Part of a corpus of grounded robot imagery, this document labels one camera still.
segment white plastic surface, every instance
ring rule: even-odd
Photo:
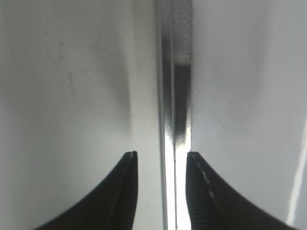
[[[30,230],[139,153],[134,230],[163,228],[154,0],[0,1],[0,229]]]
[[[194,0],[192,149],[307,230],[307,1]]]

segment curved black rubber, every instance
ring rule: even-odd
[[[138,197],[138,157],[127,152],[75,206],[37,230],[131,230]]]
[[[294,230],[236,192],[197,152],[188,153],[186,197],[192,230]]]

